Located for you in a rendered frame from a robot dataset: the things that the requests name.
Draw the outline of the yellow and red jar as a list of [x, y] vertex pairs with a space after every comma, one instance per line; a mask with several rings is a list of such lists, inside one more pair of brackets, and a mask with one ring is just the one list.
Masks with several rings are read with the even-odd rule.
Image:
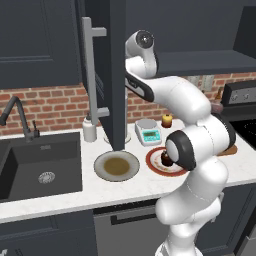
[[161, 125], [163, 128], [170, 128], [172, 126], [173, 117], [170, 114], [165, 114], [162, 116]]

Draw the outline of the dark open cabinet door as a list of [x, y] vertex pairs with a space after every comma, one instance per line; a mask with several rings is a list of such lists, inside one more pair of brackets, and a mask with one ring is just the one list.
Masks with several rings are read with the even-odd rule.
[[125, 144], [125, 0], [77, 0], [80, 32], [82, 81], [88, 93], [82, 18], [90, 17], [92, 27], [104, 27], [107, 35], [93, 38], [97, 106], [110, 115], [98, 119], [112, 149]]

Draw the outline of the brown cutting board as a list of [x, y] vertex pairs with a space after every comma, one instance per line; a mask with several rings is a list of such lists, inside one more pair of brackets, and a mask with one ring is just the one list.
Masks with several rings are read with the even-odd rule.
[[231, 148], [223, 151], [222, 153], [219, 153], [219, 156], [226, 156], [226, 155], [234, 155], [238, 151], [237, 146], [233, 145]]

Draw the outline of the dark base cabinet door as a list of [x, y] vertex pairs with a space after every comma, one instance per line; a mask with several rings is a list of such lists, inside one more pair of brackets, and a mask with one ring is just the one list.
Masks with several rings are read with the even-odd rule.
[[93, 212], [0, 224], [0, 256], [98, 256]]
[[255, 183], [225, 188], [221, 213], [197, 236], [196, 246], [203, 256], [232, 253], [255, 207]]

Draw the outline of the white round plate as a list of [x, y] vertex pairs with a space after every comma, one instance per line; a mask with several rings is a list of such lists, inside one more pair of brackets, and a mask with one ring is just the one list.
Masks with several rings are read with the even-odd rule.
[[[109, 139], [108, 139], [106, 134], [104, 134], [103, 138], [104, 138], [105, 142], [110, 144]], [[125, 138], [125, 144], [128, 143], [130, 140], [131, 140], [131, 134], [129, 132], [127, 132], [127, 135], [126, 135], [126, 138]]]

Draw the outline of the white kitchen scale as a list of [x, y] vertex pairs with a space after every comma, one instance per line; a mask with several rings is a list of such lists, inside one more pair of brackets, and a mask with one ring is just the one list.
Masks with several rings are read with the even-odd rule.
[[161, 130], [153, 119], [137, 120], [135, 133], [143, 146], [155, 146], [162, 143]]

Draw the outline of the white soap dispenser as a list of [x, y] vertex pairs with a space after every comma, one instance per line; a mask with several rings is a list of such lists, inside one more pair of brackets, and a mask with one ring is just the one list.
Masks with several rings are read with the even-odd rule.
[[93, 125], [91, 122], [90, 113], [87, 113], [86, 117], [84, 118], [82, 123], [82, 128], [83, 128], [84, 140], [86, 142], [91, 143], [97, 140], [96, 126]]

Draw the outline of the grey plate with brown centre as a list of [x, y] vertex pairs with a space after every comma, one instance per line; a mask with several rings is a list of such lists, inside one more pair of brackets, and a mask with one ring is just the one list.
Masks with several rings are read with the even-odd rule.
[[126, 151], [108, 151], [94, 162], [98, 177], [109, 182], [123, 182], [133, 178], [140, 169], [139, 160]]

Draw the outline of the red rimmed plate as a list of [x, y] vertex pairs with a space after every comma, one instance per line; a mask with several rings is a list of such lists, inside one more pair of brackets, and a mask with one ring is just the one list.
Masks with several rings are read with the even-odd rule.
[[161, 154], [166, 150], [165, 147], [156, 147], [150, 150], [146, 155], [146, 164], [147, 166], [155, 173], [166, 176], [166, 177], [177, 177], [184, 175], [186, 170], [178, 166], [173, 162], [173, 165], [170, 167], [164, 166], [161, 163]]

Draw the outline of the dark brown pastry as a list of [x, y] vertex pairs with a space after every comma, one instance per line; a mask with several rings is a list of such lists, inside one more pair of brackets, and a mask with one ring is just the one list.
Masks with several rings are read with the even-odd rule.
[[164, 150], [161, 154], [161, 163], [164, 165], [164, 166], [167, 166], [167, 167], [170, 167], [173, 165], [173, 161], [169, 158], [168, 154], [167, 154], [167, 151]]

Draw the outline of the brown bottle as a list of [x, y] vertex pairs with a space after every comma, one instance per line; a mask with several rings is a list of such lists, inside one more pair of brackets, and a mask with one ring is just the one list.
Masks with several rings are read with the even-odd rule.
[[211, 102], [211, 112], [220, 114], [223, 111], [223, 105], [221, 104], [222, 89], [219, 89], [215, 99]]

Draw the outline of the black sink basin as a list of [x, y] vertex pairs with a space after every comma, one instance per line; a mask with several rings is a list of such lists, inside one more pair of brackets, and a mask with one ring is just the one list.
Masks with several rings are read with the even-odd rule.
[[0, 203], [81, 190], [79, 132], [0, 141]]

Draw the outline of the grey dishwasher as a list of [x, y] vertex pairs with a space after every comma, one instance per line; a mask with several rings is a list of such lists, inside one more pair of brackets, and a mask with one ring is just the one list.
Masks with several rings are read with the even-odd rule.
[[93, 210], [98, 256], [154, 256], [168, 235], [169, 227], [157, 217], [112, 225], [110, 216], [137, 208], [155, 208], [156, 199], [125, 203]]

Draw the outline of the black sink tap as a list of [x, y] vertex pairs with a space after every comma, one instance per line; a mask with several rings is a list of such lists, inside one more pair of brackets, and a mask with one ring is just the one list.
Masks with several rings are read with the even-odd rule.
[[26, 142], [32, 142], [35, 138], [40, 137], [40, 131], [36, 127], [36, 122], [32, 121], [34, 130], [31, 130], [28, 126], [27, 119], [24, 113], [24, 109], [20, 99], [17, 96], [13, 96], [7, 103], [3, 113], [0, 115], [0, 125], [5, 126], [6, 121], [14, 106], [17, 106], [19, 117], [22, 123], [23, 133]]

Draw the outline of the black stove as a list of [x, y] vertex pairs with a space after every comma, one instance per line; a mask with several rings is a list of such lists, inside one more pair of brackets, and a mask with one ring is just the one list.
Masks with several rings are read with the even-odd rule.
[[221, 104], [222, 115], [256, 151], [256, 80], [227, 83]]

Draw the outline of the dark range hood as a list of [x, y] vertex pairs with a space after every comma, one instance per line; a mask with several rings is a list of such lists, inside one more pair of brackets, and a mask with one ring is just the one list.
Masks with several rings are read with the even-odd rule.
[[233, 49], [256, 59], [256, 6], [245, 6]]

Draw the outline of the grey wall outlet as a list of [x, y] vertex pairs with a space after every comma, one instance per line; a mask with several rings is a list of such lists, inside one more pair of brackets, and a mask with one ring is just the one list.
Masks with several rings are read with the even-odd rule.
[[204, 92], [210, 92], [214, 81], [213, 75], [191, 76], [190, 81]]

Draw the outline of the dark wall cabinet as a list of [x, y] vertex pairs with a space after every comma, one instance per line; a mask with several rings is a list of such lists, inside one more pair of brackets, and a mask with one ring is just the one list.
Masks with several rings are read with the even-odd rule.
[[256, 0], [126, 0], [126, 34], [153, 34], [158, 76], [256, 72], [233, 49], [245, 6]]

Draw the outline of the dark closed wall cabinet door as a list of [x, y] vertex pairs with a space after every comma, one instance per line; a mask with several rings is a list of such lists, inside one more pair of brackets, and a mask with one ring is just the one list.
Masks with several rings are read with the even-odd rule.
[[0, 0], [0, 89], [80, 81], [75, 0]]

